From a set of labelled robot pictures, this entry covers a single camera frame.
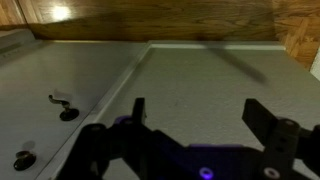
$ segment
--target purple led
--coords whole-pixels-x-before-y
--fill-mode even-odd
[[[213,180],[214,174],[210,168],[202,167],[199,171],[200,176],[204,180]]]

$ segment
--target black knob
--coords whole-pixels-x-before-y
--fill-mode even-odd
[[[71,109],[68,101],[53,99],[52,95],[49,95],[49,100],[53,104],[61,104],[64,108],[64,111],[60,114],[62,121],[71,121],[79,116],[79,110]]]
[[[29,151],[20,151],[16,154],[18,158],[13,167],[17,171],[23,171],[31,167],[36,162],[36,156]]]

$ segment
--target black mechanical part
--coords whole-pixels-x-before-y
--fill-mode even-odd
[[[145,117],[144,98],[137,98],[132,115],[112,127],[84,127],[57,179],[101,180],[109,161],[117,158],[141,180],[308,180],[292,169],[295,158],[320,172],[319,126],[310,132],[290,119],[278,120],[255,99],[246,101],[243,120],[265,146],[263,152],[243,146],[183,147],[145,127]]]
[[[23,171],[31,167],[36,162],[36,156],[29,151],[20,151],[16,154],[17,160],[13,167],[17,171]]]
[[[59,116],[62,121],[71,121],[79,116],[79,110],[70,108],[68,101],[53,99],[52,95],[49,95],[49,100],[52,104],[61,104],[64,108],[64,111]]]

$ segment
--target gray surface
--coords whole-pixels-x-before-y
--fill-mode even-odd
[[[44,42],[1,59],[0,179],[35,179],[82,120],[108,91],[143,43]],[[62,122],[65,99],[80,110]],[[13,169],[15,153],[30,150],[37,161],[30,169]]]
[[[146,98],[146,125],[183,145],[237,143],[261,149],[241,120],[246,98],[305,128],[319,123],[320,83],[282,50],[151,49],[100,122],[131,114]],[[317,179],[301,163],[296,168]],[[105,179],[136,179],[121,161]]]

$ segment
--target wooden panel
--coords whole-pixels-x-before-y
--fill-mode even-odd
[[[280,40],[309,68],[319,47],[313,0],[20,0],[36,37],[64,40]]]
[[[26,27],[26,21],[15,0],[0,0],[0,30]]]

